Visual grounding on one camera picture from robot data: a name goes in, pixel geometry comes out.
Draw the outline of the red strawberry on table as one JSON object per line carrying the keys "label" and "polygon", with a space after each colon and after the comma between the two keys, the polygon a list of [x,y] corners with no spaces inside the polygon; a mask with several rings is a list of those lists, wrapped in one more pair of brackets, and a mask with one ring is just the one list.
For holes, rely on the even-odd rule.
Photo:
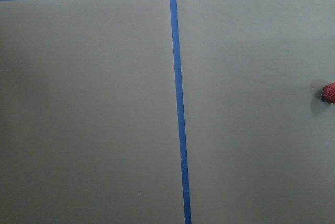
{"label": "red strawberry on table", "polygon": [[335,103],[335,83],[330,83],[322,88],[321,101],[328,104]]}

